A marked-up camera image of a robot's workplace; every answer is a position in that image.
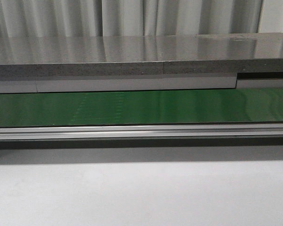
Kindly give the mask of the green conveyor belt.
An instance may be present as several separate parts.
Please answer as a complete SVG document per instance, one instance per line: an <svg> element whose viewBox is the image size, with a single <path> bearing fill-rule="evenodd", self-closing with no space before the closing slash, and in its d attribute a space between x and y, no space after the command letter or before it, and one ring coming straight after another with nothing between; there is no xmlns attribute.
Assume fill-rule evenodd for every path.
<svg viewBox="0 0 283 226"><path fill-rule="evenodd" d="M283 88L0 94L0 127L283 121Z"/></svg>

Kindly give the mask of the grey stone slab edge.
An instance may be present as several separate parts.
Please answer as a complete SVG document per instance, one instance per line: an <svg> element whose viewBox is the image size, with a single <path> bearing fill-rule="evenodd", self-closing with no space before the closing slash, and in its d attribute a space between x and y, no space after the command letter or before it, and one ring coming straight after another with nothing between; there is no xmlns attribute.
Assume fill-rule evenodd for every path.
<svg viewBox="0 0 283 226"><path fill-rule="evenodd" d="M283 58L0 65L0 80L106 75L283 72Z"/></svg>

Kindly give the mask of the white curtain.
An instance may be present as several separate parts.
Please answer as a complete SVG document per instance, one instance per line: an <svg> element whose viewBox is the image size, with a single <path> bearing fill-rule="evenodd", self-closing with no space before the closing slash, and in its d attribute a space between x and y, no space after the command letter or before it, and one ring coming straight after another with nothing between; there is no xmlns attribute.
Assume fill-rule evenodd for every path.
<svg viewBox="0 0 283 226"><path fill-rule="evenodd" d="M0 37L283 33L283 0L0 0Z"/></svg>

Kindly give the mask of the front aluminium conveyor rail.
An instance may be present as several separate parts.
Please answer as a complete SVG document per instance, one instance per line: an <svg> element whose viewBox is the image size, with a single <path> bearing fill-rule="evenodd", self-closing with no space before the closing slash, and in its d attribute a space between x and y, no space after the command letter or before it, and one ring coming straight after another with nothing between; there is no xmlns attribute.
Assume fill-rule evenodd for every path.
<svg viewBox="0 0 283 226"><path fill-rule="evenodd" d="M0 128L0 140L281 136L283 123L214 123Z"/></svg>

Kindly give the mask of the rear grey conveyor rail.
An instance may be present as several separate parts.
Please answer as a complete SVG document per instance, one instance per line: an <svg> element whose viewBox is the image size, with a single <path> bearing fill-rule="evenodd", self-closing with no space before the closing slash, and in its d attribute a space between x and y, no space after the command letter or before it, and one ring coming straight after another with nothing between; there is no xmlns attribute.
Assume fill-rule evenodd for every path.
<svg viewBox="0 0 283 226"><path fill-rule="evenodd" d="M2 93L283 88L283 72L4 78Z"/></svg>

